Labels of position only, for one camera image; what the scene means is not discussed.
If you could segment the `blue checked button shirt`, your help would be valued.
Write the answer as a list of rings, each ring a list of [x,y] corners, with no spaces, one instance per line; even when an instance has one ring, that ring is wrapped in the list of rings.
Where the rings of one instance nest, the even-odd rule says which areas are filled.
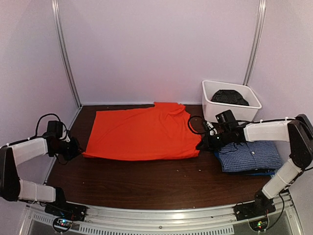
[[[277,170],[283,165],[272,141],[230,143],[214,154],[226,173]]]

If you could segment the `orange garment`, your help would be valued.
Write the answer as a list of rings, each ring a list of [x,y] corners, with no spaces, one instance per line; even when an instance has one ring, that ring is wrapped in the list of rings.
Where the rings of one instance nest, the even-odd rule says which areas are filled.
[[[83,156],[120,161],[180,160],[199,155],[201,137],[188,127],[183,104],[98,111]]]

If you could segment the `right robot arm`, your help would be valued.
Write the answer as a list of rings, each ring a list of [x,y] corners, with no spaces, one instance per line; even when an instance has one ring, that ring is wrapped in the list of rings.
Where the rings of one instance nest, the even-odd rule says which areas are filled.
[[[196,149],[217,154],[226,173],[274,173],[255,194],[251,212],[261,216],[275,196],[293,184],[313,162],[313,126],[306,115],[294,118],[238,120],[231,110],[204,120]]]

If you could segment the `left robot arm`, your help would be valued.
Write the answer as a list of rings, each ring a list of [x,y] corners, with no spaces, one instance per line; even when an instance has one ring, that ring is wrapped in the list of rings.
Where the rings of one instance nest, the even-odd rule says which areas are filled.
[[[78,140],[69,135],[65,125],[51,120],[42,136],[9,143],[0,148],[0,196],[6,201],[51,203],[51,209],[59,216],[66,217],[70,206],[66,203],[61,188],[40,185],[23,180],[17,166],[33,158],[48,155],[63,156],[66,162],[83,153]]]

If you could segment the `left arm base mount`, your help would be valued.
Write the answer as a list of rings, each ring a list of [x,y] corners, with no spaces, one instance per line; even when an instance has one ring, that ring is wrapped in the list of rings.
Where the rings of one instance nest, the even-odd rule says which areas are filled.
[[[68,202],[63,205],[42,203],[42,206],[45,208],[45,213],[56,216],[52,221],[52,228],[60,234],[68,232],[75,221],[84,222],[87,212],[86,206]]]

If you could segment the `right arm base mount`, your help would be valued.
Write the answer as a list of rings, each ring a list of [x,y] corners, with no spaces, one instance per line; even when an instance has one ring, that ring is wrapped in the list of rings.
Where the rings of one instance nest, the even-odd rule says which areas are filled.
[[[264,209],[257,207],[255,202],[239,202],[234,207],[234,214],[237,221],[247,220],[249,227],[254,232],[264,232],[269,226],[268,215],[276,211],[276,207],[271,204]]]

